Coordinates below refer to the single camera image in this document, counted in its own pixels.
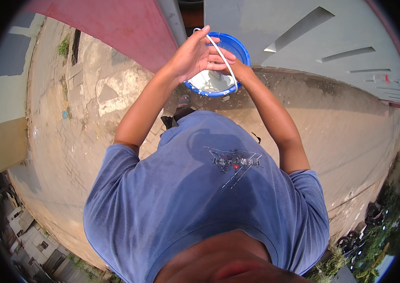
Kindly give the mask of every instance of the person's left hand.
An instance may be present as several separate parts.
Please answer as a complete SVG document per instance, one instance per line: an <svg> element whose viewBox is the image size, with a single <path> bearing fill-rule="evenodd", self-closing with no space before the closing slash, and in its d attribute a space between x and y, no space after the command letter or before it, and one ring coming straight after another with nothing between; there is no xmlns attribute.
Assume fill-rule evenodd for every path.
<svg viewBox="0 0 400 283"><path fill-rule="evenodd" d="M180 83L191 79L203 70L220 71L227 68L216 48L206 46L211 43L206 37L208 32L208 25L194 32L167 63ZM215 43L220 42L217 37L212 37L212 39ZM230 65L235 64L235 55L223 48L219 49Z"/></svg>

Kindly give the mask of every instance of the black pants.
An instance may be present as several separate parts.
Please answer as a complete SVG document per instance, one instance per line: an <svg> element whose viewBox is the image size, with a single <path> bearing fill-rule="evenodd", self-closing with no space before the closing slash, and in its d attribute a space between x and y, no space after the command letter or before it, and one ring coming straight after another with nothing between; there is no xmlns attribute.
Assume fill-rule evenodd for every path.
<svg viewBox="0 0 400 283"><path fill-rule="evenodd" d="M177 127L178 126L178 120L183 118L186 115L189 115L190 113L194 112L195 110L190 108L190 107L178 107L174 114L173 117L167 117L167 116L162 116L161 120L166 126L167 129L170 129L171 127Z"/></svg>

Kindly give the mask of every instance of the road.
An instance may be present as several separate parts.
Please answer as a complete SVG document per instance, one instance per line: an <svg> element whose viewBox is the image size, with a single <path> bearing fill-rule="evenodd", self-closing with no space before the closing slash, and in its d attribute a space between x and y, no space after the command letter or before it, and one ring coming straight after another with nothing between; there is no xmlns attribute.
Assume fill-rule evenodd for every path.
<svg viewBox="0 0 400 283"><path fill-rule="evenodd" d="M85 200L115 129L152 74L99 40L81 35L78 63L57 55L57 45L74 29L48 18L29 73L29 158L9 169L29 211L67 249L104 269L84 235ZM307 75L258 72L260 80L293 117L310 161L323 185L331 237L347 233L363 220L400 148L400 109L358 89ZM171 115L176 89L164 107ZM278 163L278 151L244 89L222 98L192 94L196 109L230 117L261 137ZM62 112L69 109L70 119ZM156 150L163 125L157 120L140 157Z"/></svg>

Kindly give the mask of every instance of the window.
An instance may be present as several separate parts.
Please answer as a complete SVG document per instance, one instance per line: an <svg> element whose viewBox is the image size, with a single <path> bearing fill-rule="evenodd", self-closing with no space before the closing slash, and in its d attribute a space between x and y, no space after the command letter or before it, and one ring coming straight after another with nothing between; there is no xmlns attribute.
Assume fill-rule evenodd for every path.
<svg viewBox="0 0 400 283"><path fill-rule="evenodd" d="M46 249L49 245L46 242L43 241L41 243L41 246L43 247L43 249Z"/></svg>

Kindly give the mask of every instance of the black strap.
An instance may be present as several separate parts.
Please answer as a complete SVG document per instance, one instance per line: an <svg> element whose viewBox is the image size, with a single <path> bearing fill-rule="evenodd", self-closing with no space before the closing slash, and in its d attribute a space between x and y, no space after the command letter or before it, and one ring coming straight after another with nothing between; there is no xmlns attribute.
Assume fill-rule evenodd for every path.
<svg viewBox="0 0 400 283"><path fill-rule="evenodd" d="M261 139L260 139L260 137L257 137L257 135L254 133L254 132L251 132L251 133L253 133L254 134L254 136L258 139L258 144L260 144L261 143Z"/></svg>

